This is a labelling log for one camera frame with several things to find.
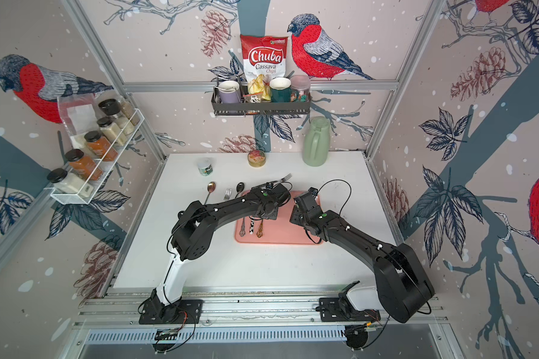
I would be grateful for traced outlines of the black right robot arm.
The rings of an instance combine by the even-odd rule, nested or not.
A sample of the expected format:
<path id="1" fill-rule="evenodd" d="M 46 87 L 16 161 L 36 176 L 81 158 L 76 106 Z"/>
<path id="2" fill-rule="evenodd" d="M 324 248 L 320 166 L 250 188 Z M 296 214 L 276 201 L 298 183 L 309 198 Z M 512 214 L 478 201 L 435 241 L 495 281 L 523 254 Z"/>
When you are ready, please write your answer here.
<path id="1" fill-rule="evenodd" d="M 374 272 L 384 310 L 399 323 L 408 322 L 435 295 L 415 251 L 404 243 L 395 246 L 382 242 L 355 228 L 338 213 L 324 212 L 314 191 L 311 188 L 293 199 L 295 208 L 290 222 L 365 263 Z"/>

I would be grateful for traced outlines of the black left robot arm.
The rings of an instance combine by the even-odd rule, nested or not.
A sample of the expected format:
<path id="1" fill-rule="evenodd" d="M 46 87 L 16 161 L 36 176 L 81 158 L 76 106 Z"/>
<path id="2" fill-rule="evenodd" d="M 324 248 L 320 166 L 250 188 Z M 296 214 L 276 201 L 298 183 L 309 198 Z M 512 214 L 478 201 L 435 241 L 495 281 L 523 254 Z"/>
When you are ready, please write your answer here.
<path id="1" fill-rule="evenodd" d="M 216 230 L 245 217 L 275 220 L 279 208 L 290 198 L 290 191 L 277 183 L 272 188 L 251 188 L 248 193 L 221 203 L 192 202 L 178 216 L 166 245 L 171 260 L 163 282 L 155 289 L 160 304 L 168 306 L 181 300 L 187 278 L 184 266 L 208 251 Z"/>

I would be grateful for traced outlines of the silver fork ornate handle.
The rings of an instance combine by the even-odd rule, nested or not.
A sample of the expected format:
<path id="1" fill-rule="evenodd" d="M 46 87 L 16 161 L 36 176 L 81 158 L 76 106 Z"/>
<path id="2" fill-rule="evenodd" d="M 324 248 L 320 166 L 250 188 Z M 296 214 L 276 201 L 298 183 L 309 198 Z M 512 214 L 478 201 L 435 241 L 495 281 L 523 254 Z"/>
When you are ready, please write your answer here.
<path id="1" fill-rule="evenodd" d="M 240 226 L 239 235 L 240 237 L 244 237 L 246 234 L 246 219 L 243 218 Z"/>

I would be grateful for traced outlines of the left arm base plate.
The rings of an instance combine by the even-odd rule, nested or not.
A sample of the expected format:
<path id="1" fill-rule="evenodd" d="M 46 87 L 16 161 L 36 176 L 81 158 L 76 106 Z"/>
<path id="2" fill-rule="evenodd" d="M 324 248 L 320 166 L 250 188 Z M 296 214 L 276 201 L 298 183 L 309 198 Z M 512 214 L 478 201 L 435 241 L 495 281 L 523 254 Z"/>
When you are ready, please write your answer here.
<path id="1" fill-rule="evenodd" d="M 171 305 L 164 305 L 158 298 L 148 299 L 140 310 L 140 325 L 197 324 L 202 315 L 204 301 L 181 299 Z"/>

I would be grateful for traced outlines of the black spoon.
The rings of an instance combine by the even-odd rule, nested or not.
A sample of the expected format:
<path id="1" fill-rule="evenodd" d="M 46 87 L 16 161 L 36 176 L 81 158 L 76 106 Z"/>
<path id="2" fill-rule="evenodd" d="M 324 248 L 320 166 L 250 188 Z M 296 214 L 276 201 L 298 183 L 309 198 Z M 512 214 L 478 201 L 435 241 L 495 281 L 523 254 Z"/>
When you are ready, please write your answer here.
<path id="1" fill-rule="evenodd" d="M 235 194 L 235 198 L 237 198 L 245 189 L 245 183 L 244 182 L 239 182 L 236 186 L 236 194 Z"/>

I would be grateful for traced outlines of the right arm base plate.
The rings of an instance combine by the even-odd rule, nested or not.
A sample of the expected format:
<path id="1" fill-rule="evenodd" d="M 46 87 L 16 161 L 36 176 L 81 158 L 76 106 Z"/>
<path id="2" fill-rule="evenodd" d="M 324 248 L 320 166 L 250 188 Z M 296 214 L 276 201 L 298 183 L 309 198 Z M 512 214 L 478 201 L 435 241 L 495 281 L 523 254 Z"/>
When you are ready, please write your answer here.
<path id="1" fill-rule="evenodd" d="M 358 311 L 347 299 L 339 297 L 319 298 L 319 303 L 315 310 L 319 313 L 320 321 L 323 323 L 376 323 L 381 320 L 380 311 Z"/>

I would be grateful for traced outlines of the gold fork ornate handle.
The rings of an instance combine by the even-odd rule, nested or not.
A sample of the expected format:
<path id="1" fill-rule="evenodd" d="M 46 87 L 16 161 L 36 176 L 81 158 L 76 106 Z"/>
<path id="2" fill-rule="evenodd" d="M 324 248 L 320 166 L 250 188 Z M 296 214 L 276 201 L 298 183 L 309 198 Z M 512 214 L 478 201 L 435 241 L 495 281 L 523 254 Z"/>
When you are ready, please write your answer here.
<path id="1" fill-rule="evenodd" d="M 262 220 L 260 220 L 260 224 L 259 224 L 258 230 L 256 232 L 257 238 L 261 238 L 264 235 L 263 230 L 264 230 L 264 220 L 262 219 Z"/>

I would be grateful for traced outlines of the pink plastic tray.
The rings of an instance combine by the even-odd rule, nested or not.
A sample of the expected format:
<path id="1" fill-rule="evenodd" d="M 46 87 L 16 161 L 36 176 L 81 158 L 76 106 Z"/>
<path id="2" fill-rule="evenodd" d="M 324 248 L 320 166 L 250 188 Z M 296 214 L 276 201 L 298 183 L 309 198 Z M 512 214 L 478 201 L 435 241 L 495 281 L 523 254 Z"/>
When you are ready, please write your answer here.
<path id="1" fill-rule="evenodd" d="M 246 234 L 240 237 L 239 231 L 242 218 L 236 222 L 234 239 L 243 244 L 256 245 L 317 245 L 320 241 L 318 236 L 306 236 L 305 230 L 295 224 L 290 223 L 290 215 L 294 207 L 294 197 L 302 194 L 301 191 L 292 191 L 292 199 L 286 205 L 282 206 L 278 211 L 276 220 L 264 220 L 264 235 L 257 238 L 256 232 L 260 221 L 255 221 L 255 232 L 249 234 L 250 218 L 246 219 Z"/>

